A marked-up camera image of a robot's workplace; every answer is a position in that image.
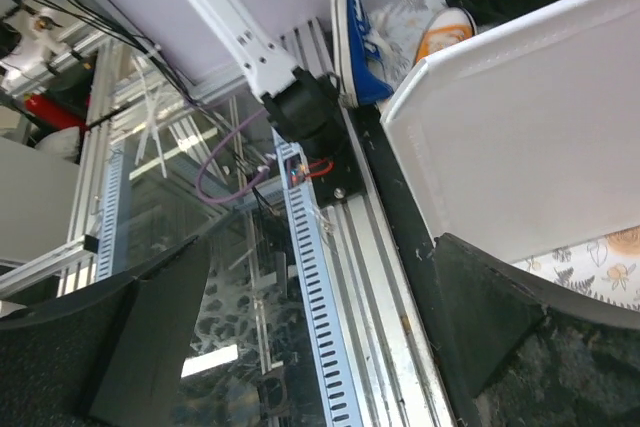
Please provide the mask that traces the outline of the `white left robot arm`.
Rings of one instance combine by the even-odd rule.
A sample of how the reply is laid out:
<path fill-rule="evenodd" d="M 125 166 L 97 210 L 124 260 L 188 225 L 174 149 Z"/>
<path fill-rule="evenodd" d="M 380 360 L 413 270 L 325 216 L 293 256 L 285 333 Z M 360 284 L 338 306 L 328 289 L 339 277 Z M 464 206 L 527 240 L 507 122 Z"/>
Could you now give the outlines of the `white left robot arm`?
<path fill-rule="evenodd" d="M 335 74 L 303 69 L 241 0 L 186 1 L 239 65 L 280 136 L 315 159 L 335 155 L 346 138 Z"/>

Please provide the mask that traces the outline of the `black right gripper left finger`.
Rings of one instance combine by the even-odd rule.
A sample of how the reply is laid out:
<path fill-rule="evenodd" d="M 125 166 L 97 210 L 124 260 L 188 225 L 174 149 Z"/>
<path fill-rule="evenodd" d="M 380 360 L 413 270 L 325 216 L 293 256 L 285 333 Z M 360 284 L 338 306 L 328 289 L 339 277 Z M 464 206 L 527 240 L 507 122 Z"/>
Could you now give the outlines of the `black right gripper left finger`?
<path fill-rule="evenodd" d="M 192 237 L 1 320 L 4 426 L 167 426 L 209 273 Z"/>

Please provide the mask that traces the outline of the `white cabinet door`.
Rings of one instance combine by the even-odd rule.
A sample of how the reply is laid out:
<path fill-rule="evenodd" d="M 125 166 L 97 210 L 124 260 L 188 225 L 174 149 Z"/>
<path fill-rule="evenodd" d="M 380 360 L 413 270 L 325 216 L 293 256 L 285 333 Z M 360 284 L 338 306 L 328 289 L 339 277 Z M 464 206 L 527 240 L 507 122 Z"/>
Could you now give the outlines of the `white cabinet door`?
<path fill-rule="evenodd" d="M 639 223 L 639 0 L 560 0 L 422 59 L 382 127 L 429 235 L 514 262 Z"/>

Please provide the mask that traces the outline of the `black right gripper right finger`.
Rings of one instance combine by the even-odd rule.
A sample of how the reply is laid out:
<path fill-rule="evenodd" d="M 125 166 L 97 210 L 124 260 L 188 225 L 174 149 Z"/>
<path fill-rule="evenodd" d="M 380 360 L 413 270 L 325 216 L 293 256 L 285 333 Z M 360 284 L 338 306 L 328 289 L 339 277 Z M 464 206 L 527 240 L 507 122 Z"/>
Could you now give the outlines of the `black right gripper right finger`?
<path fill-rule="evenodd" d="M 445 384 L 464 426 L 636 426 L 639 315 L 451 235 L 433 252 Z"/>

